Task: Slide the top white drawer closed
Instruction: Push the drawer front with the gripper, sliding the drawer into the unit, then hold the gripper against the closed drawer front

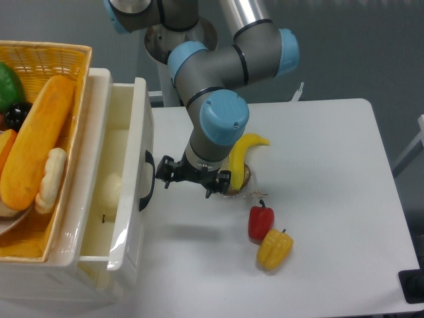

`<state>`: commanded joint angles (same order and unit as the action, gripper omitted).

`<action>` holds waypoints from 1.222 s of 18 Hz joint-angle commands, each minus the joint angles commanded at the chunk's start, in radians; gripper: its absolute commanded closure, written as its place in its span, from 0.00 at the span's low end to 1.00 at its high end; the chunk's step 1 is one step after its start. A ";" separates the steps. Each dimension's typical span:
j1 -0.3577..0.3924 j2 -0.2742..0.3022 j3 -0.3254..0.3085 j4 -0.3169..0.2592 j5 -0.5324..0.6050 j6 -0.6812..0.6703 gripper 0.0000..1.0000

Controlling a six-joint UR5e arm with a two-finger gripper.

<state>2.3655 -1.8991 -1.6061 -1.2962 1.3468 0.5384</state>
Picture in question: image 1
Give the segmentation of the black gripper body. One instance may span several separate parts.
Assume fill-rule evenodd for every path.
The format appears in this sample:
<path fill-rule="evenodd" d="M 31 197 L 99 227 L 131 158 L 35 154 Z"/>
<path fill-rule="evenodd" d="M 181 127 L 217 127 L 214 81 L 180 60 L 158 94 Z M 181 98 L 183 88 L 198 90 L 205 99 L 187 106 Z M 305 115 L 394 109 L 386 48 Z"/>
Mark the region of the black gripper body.
<path fill-rule="evenodd" d="M 175 182 L 193 182 L 196 184 L 206 185 L 212 182 L 218 173 L 218 170 L 209 171 L 206 167 L 201 167 L 200 169 L 192 166 L 186 158 L 182 158 L 176 164 L 174 170 L 174 181 Z"/>

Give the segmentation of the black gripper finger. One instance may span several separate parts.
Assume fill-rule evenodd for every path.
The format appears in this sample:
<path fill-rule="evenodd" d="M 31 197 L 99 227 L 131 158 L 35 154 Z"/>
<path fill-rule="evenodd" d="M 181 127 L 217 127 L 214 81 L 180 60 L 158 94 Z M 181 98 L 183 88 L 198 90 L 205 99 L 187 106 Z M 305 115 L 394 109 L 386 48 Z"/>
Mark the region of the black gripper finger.
<path fill-rule="evenodd" d="M 220 170 L 216 174 L 213 174 L 204 183 L 206 189 L 205 197 L 210 198 L 214 193 L 220 193 L 225 195 L 231 184 L 231 172 L 229 170 Z"/>
<path fill-rule="evenodd" d="M 179 172 L 179 164 L 168 155 L 162 157 L 156 169 L 155 178 L 165 183 L 164 188 L 168 189 L 170 184 L 176 180 Z"/>

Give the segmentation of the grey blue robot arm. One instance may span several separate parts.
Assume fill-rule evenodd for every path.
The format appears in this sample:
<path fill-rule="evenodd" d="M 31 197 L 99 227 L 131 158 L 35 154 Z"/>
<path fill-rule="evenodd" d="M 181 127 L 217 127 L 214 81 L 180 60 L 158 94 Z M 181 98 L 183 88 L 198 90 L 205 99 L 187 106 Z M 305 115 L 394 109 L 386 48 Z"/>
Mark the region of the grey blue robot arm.
<path fill-rule="evenodd" d="M 233 176 L 222 168 L 249 118 L 237 89 L 294 70 L 299 45 L 275 26 L 264 1 L 221 1 L 232 45 L 214 50 L 204 42 L 197 1 L 106 1 L 116 31 L 155 30 L 156 57 L 169 71 L 193 131 L 182 159 L 161 159 L 156 177 L 166 185 L 189 181 L 207 194 L 226 193 Z"/>

